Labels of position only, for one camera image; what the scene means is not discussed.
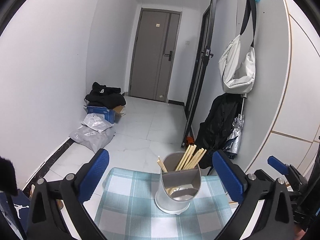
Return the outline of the person right hand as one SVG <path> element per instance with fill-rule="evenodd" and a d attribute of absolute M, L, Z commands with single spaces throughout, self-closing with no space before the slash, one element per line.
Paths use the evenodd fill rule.
<path fill-rule="evenodd" d="M 294 232 L 295 240 L 300 240 L 305 235 L 305 231 L 299 225 L 295 225 Z"/>

